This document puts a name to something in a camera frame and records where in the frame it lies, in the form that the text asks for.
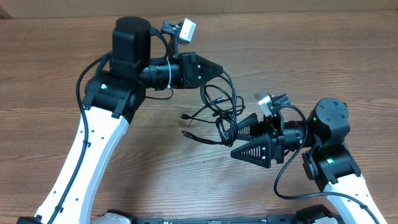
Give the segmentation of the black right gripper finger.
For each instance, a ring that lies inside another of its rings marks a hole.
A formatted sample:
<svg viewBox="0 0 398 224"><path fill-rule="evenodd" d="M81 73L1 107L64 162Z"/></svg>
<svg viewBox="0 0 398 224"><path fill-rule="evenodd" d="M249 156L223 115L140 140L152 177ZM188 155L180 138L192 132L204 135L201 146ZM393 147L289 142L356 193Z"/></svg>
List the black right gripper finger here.
<svg viewBox="0 0 398 224"><path fill-rule="evenodd" d="M238 140L253 140L267 132L263 121L259 121L257 114L252 113L238 123Z"/></svg>
<svg viewBox="0 0 398 224"><path fill-rule="evenodd" d="M264 168L270 168L271 160L273 159L273 149L275 149L275 138L266 134L232 150L231 157Z"/></svg>

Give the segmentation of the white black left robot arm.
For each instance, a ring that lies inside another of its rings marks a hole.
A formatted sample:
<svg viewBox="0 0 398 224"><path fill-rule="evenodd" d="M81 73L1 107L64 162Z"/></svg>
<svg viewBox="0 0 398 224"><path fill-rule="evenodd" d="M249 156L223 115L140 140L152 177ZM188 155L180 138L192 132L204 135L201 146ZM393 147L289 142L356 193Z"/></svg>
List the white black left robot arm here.
<svg viewBox="0 0 398 224"><path fill-rule="evenodd" d="M91 223L103 174L146 90L194 89L223 73L221 65L178 51L195 28L189 19L161 29L141 17L116 21L111 51L91 63L94 76L76 88L81 118L61 172L35 215L19 223Z"/></svg>

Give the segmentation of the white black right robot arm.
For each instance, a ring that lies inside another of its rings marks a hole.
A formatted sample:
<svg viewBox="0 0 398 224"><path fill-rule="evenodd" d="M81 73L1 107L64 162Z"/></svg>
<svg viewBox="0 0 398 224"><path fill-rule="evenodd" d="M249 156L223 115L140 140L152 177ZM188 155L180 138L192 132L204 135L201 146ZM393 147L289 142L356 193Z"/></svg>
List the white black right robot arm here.
<svg viewBox="0 0 398 224"><path fill-rule="evenodd" d="M298 121L284 121L284 108L297 109L287 95L262 96L259 106L263 121L251 114L238 124L238 139L246 143L231 151L231 157L264 168L270 168L275 160L286 170L291 163L285 160L286 155L293 152L297 156L305 149L303 168L319 191L286 199L326 197L338 212L335 215L323 205L316 205L299 210L291 223L385 223L345 144L350 131L346 103L324 98L309 117L301 116Z"/></svg>

